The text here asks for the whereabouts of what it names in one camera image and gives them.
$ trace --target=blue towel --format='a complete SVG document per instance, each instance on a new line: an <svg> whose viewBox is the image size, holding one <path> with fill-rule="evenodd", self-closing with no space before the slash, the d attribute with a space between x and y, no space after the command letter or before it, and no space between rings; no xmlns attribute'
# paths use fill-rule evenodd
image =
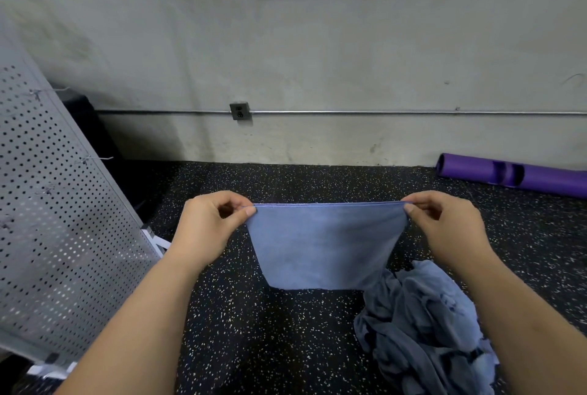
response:
<svg viewBox="0 0 587 395"><path fill-rule="evenodd" d="M246 221L267 283L364 290L381 280L407 224L403 202L255 205Z"/></svg>
<svg viewBox="0 0 587 395"><path fill-rule="evenodd" d="M355 333L383 376L405 395L493 395L497 356L473 302L429 260L385 270L363 293Z"/></svg>

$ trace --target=pegboard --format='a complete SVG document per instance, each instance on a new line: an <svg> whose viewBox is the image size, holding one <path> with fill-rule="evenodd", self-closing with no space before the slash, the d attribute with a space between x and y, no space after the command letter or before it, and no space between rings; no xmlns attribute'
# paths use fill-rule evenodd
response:
<svg viewBox="0 0 587 395"><path fill-rule="evenodd" d="M159 256L2 17L0 30L0 347L66 367Z"/></svg>

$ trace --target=beige wall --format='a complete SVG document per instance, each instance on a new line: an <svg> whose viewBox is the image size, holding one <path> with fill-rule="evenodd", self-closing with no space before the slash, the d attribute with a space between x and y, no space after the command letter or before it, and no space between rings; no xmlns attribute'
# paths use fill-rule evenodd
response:
<svg viewBox="0 0 587 395"><path fill-rule="evenodd" d="M587 0L0 0L98 109L587 110ZM108 116L130 158L587 169L584 117Z"/></svg>

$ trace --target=right hand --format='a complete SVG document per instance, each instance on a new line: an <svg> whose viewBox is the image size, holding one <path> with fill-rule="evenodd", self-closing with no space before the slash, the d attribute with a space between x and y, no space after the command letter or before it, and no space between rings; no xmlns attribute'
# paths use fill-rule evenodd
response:
<svg viewBox="0 0 587 395"><path fill-rule="evenodd" d="M428 239L432 254L461 277L479 260L497 256L491 249L479 210L469 200L439 191L402 198L404 208Z"/></svg>

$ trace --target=finger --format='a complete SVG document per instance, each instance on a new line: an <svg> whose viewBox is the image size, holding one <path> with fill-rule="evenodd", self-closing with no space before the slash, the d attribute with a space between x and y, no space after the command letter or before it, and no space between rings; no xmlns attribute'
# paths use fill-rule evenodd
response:
<svg viewBox="0 0 587 395"><path fill-rule="evenodd" d="M209 199L217 208L224 205L230 205L234 209L242 206L253 206L252 201L232 191L212 192L202 197Z"/></svg>
<svg viewBox="0 0 587 395"><path fill-rule="evenodd" d="M401 201L410 202L419 207L421 207L421 205L426 205L426 209L433 208L442 211L447 202L454 198L455 197L440 191L422 191L405 196Z"/></svg>
<svg viewBox="0 0 587 395"><path fill-rule="evenodd" d="M256 212L257 209L254 206L246 206L242 209L239 209L224 219L224 226L226 226L227 229L232 233Z"/></svg>
<svg viewBox="0 0 587 395"><path fill-rule="evenodd" d="M409 215L410 219L412 219L416 225L422 228L424 233L427 233L428 229L431 227L431 224L434 222L428 216L428 214L426 214L417 206L410 205L409 203L404 205L404 209L406 210L406 213Z"/></svg>

